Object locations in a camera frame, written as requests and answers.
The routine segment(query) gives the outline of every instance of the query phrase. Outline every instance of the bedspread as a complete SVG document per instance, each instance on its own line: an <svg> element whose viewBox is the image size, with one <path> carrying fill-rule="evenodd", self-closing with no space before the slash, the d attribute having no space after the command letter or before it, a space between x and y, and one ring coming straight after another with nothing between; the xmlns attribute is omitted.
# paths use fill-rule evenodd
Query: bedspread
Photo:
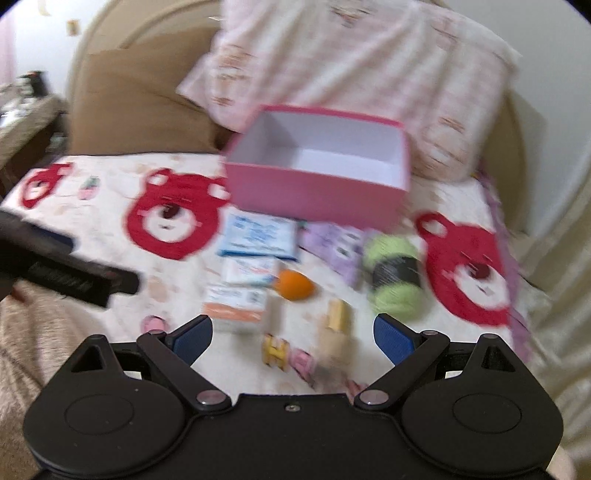
<svg viewBox="0 0 591 480"><path fill-rule="evenodd" d="M74 236L76 255L141 274L139 293L114 295L106 310L67 301L88 333L104 333L112 342L131 341L154 326L170 331L191 320L201 311L205 287L220 282L222 259L216 245L225 218L235 210L223 176L216 155L65 157L29 172L2 207ZM484 181L444 184L413 178L397 234L420 250L426 273L423 314L408 325L464 342L493 332L520 353L526 331L513 309L517 271L496 207ZM270 333L314 355L317 325L329 300L343 299L354 311L356 348L349 376L372 383L392 364L373 340L375 313L366 298L368 287L354 290L322 260L300 254L300 262L289 268L307 275L319 293L302 302L274 294ZM457 288L471 300L469 308L458 301ZM295 372L262 364L258 335L215 333L193 368L234 400L241 391L313 393Z"/></svg>

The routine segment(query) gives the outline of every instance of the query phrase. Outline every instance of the curtain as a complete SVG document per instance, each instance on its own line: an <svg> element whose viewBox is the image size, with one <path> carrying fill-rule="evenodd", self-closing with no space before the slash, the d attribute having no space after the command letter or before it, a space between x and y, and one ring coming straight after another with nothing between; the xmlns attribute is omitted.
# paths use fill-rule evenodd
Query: curtain
<svg viewBox="0 0 591 480"><path fill-rule="evenodd" d="M579 478L591 478L591 172L522 268L529 282L528 366L562 412L563 445Z"/></svg>
<svg viewBox="0 0 591 480"><path fill-rule="evenodd" d="M12 11L0 19L0 85L14 78L14 20Z"/></svg>

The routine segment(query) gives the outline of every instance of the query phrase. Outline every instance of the black label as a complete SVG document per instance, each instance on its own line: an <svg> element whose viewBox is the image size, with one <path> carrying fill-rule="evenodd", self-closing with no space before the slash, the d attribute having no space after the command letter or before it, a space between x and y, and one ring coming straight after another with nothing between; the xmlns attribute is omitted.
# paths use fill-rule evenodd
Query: black label
<svg viewBox="0 0 591 480"><path fill-rule="evenodd" d="M395 283L412 283L421 287L418 260L413 257L391 257L378 262L372 274L372 289Z"/></svg>

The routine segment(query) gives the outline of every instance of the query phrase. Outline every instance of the bear nose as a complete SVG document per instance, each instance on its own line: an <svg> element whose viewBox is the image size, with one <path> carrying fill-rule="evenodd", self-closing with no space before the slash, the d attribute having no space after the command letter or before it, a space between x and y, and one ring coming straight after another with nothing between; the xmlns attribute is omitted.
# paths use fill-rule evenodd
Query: bear nose
<svg viewBox="0 0 591 480"><path fill-rule="evenodd" d="M166 205L164 205L164 209L162 210L162 213L160 215L162 216L162 218L170 220L171 218L176 217L180 211L181 208L177 204L167 203Z"/></svg>
<svg viewBox="0 0 591 480"><path fill-rule="evenodd" d="M468 272L475 280L487 280L491 276L491 268L484 263L471 263Z"/></svg>

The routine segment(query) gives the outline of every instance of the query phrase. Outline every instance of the triangular cutout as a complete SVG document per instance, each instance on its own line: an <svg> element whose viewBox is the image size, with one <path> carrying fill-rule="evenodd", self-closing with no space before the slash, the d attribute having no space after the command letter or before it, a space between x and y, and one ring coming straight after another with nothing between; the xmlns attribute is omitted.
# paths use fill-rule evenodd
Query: triangular cutout
<svg viewBox="0 0 591 480"><path fill-rule="evenodd" d="M73 373L89 372L92 370L103 370L103 362L100 358L100 350L91 346L84 352L80 360L72 368Z"/></svg>
<svg viewBox="0 0 591 480"><path fill-rule="evenodd" d="M503 355L501 349L497 346L490 346L486 349L486 354L482 360L482 368L488 370L499 370L501 372L514 372L515 367Z"/></svg>

